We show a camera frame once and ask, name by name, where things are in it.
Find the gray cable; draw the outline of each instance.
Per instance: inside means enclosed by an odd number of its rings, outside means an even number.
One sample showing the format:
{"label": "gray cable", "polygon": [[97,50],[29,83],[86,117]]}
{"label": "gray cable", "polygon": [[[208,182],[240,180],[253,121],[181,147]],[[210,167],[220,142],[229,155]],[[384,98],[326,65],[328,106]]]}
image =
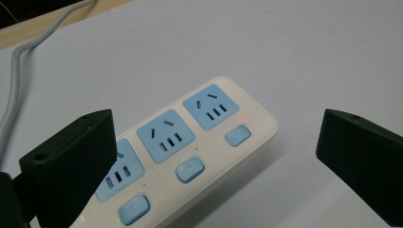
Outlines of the gray cable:
{"label": "gray cable", "polygon": [[11,13],[11,11],[0,1],[0,5],[3,6],[3,8],[9,13],[9,15],[14,19],[15,23],[20,23],[17,18],[14,17],[14,15]]}
{"label": "gray cable", "polygon": [[24,43],[17,47],[11,56],[11,86],[9,102],[7,103],[6,112],[0,123],[0,165],[2,164],[3,157],[6,151],[6,145],[10,137],[12,126],[14,124],[17,111],[18,111],[18,97],[20,93],[20,57],[24,51],[34,48],[42,41],[47,39],[53,31],[75,10],[85,7],[95,0],[84,0],[71,5],[66,11],[64,11],[54,22],[51,24],[42,34],[38,37]]}

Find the blue outlet panel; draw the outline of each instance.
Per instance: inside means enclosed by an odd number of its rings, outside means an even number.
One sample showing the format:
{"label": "blue outlet panel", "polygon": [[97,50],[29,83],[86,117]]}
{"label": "blue outlet panel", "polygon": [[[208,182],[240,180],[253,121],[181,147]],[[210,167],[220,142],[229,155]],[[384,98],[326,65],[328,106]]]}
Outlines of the blue outlet panel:
{"label": "blue outlet panel", "polygon": [[118,159],[95,192],[98,201],[107,201],[145,173],[142,163],[137,158],[128,140],[122,139],[116,144],[118,147]]}
{"label": "blue outlet panel", "polygon": [[173,109],[140,127],[137,135],[155,163],[164,162],[196,139]]}
{"label": "blue outlet panel", "polygon": [[240,108],[217,85],[210,85],[183,102],[204,130],[210,130]]}

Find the switch button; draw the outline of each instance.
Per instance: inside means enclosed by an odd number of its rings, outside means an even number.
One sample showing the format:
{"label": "switch button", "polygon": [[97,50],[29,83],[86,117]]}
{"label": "switch button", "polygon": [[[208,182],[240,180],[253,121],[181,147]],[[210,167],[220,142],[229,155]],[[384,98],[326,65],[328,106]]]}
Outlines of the switch button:
{"label": "switch button", "polygon": [[237,126],[234,130],[226,134],[225,139],[232,146],[238,146],[251,136],[251,132],[244,125]]}
{"label": "switch button", "polygon": [[188,183],[196,178],[203,170],[204,164],[202,161],[194,157],[185,161],[177,168],[177,175],[182,182]]}
{"label": "switch button", "polygon": [[150,210],[150,204],[143,195],[137,196],[119,209],[122,223],[130,225]]}

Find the white desk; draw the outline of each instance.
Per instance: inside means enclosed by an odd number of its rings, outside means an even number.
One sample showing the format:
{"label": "white desk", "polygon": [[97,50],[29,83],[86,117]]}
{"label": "white desk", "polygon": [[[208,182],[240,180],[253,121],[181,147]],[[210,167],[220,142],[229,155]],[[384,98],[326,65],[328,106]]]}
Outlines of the white desk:
{"label": "white desk", "polygon": [[[86,113],[111,108],[119,135],[229,76],[278,134],[171,227],[388,227],[315,151],[328,107],[403,135],[402,11],[399,0],[136,0],[62,28],[23,58],[3,170],[15,177],[19,158]],[[0,114],[11,52],[0,51]]]}

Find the power strip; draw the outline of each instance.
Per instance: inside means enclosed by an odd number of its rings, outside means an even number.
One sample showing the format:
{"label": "power strip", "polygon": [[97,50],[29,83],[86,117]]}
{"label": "power strip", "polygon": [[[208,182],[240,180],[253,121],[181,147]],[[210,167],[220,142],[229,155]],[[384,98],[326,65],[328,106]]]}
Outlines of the power strip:
{"label": "power strip", "polygon": [[277,128],[232,80],[216,78],[118,137],[118,160],[72,227],[164,227],[263,151]]}

